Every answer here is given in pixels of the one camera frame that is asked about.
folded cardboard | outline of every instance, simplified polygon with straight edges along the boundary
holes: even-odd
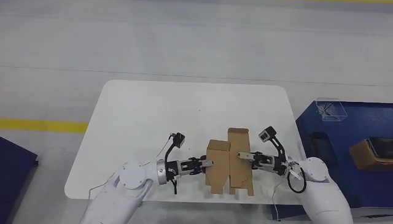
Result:
[[[211,193],[222,194],[223,187],[229,177],[229,148],[227,141],[210,140],[206,151],[206,159],[214,162],[206,168],[206,185],[211,186]]]
[[[211,186],[211,193],[222,194],[229,177],[229,193],[234,195],[236,188],[247,189],[249,196],[254,195],[252,169],[247,160],[238,157],[239,152],[250,152],[248,129],[229,128],[228,141],[210,140],[206,158],[214,165],[206,168],[206,185]]]
[[[358,169],[370,171],[393,170],[393,160],[376,157],[367,140],[353,145],[349,151]]]

clear plastic box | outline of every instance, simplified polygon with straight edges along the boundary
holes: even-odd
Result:
[[[338,98],[317,98],[316,105],[325,122],[340,122],[348,115]]]

white table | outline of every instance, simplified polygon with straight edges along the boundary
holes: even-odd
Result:
[[[170,160],[205,155],[210,139],[227,140],[229,127],[249,129],[252,151],[277,155],[271,143],[258,138],[268,126],[275,128],[289,156],[304,158],[281,87],[112,80],[99,97],[64,190],[69,198],[87,199],[88,190],[104,183],[124,162],[154,159],[170,132],[185,135],[184,145],[173,150]],[[255,196],[249,197],[246,190],[229,195],[227,186],[223,195],[212,195],[204,174],[184,176],[178,181],[177,195],[168,183],[150,191],[145,201],[271,204],[273,188],[280,181],[272,173],[254,171]],[[274,202],[299,204],[285,185],[284,181],[278,188]]]

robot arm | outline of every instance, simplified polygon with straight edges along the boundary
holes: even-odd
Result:
[[[184,136],[180,133],[171,136],[173,144],[164,160],[145,165],[127,162],[112,175],[87,208],[81,224],[127,224],[152,185],[164,185],[171,181],[176,194],[178,178],[187,174],[199,174],[213,165],[205,156],[168,162],[172,149],[180,148],[184,142]]]
[[[289,188],[297,194],[313,223],[353,224],[348,202],[329,176],[327,166],[322,160],[288,160],[273,127],[262,131],[259,138],[263,142],[271,141],[278,151],[278,156],[264,155],[261,152],[241,152],[238,156],[250,161],[253,169],[272,172],[279,176],[286,175]]]

floor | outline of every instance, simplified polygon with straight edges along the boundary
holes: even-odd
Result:
[[[360,2],[0,0],[0,117],[87,122],[112,79],[279,85],[295,117],[318,97],[393,102],[392,24],[391,4]],[[83,134],[0,136],[41,161],[12,223],[78,223],[87,202],[63,189]],[[263,206],[144,203],[132,223],[266,219]]]

